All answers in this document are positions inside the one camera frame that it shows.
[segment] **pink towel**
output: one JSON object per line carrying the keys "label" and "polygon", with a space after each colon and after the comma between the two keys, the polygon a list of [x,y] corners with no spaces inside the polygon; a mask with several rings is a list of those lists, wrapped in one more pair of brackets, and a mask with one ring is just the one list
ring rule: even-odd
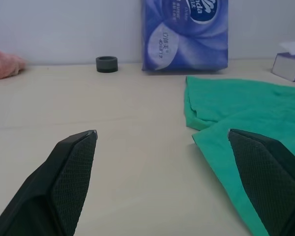
{"label": "pink towel", "polygon": [[18,56],[0,52],[0,79],[17,75],[25,67],[25,61]]}

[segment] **white table surface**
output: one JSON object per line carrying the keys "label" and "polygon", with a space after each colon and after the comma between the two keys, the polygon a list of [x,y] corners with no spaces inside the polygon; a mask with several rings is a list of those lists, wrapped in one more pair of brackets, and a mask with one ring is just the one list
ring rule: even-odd
{"label": "white table surface", "polygon": [[[197,76],[295,86],[271,74],[272,63],[231,61]],[[185,75],[140,66],[35,66],[0,81],[0,214],[58,141],[96,129],[76,236],[250,235],[185,127]]]}

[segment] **teal microfiber cloth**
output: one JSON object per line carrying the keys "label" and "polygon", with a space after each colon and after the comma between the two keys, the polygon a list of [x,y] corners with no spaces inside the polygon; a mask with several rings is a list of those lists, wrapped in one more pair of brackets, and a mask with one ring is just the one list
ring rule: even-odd
{"label": "teal microfiber cloth", "polygon": [[259,133],[295,155],[295,88],[241,79],[187,77],[186,83],[186,124],[200,130],[195,143],[251,233],[268,236],[243,189],[227,134],[231,128]]}

